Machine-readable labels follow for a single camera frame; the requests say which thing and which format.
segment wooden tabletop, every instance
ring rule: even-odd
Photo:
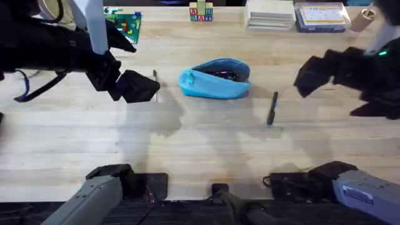
[[[361,8],[349,7],[354,17]],[[22,76],[0,82],[0,201],[65,201],[97,166],[129,163],[138,173],[169,174],[169,199],[202,199],[212,183],[243,198],[265,198],[261,178],[340,160],[400,183],[400,123],[349,112],[359,93],[327,85],[306,99],[293,87],[312,55],[366,48],[380,21],[356,34],[299,34],[244,29],[241,7],[217,7],[214,21],[190,22],[186,7],[127,7],[143,14],[137,53],[113,50],[122,70],[151,76],[157,102],[113,102],[85,74],[72,73],[28,103]],[[250,65],[249,95],[236,100],[184,96],[184,69],[218,57]],[[39,72],[31,89],[54,75]],[[266,119],[279,91],[274,127]]]

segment blue pencil case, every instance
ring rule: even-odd
[[[233,71],[238,81],[224,79],[206,71]],[[183,71],[179,85],[184,95],[214,99],[234,99],[245,95],[250,88],[249,66],[237,59],[219,58]]]

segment label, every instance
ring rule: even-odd
[[[363,201],[368,204],[372,204],[372,205],[374,204],[373,196],[365,191],[360,191],[360,190],[357,190],[355,188],[348,187],[348,186],[342,186],[342,189],[343,189],[343,194],[345,194],[351,198]]]
[[[302,20],[307,26],[343,25],[344,17],[340,6],[335,5],[303,5],[300,6]]]

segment stack of books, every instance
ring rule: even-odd
[[[247,0],[244,8],[246,29],[289,31],[296,22],[292,1]]]

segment gray robot arm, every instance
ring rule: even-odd
[[[96,225],[124,198],[138,191],[138,179],[128,164],[98,167],[82,188],[42,225]]]
[[[389,224],[400,224],[400,185],[360,171],[356,166],[334,161],[307,173],[271,173],[265,179],[274,199],[314,203],[328,200]]]
[[[42,225],[100,224],[122,200],[123,189],[118,177],[94,177],[85,181],[82,188]]]
[[[351,170],[332,180],[336,199],[389,224],[400,224],[400,185]]]

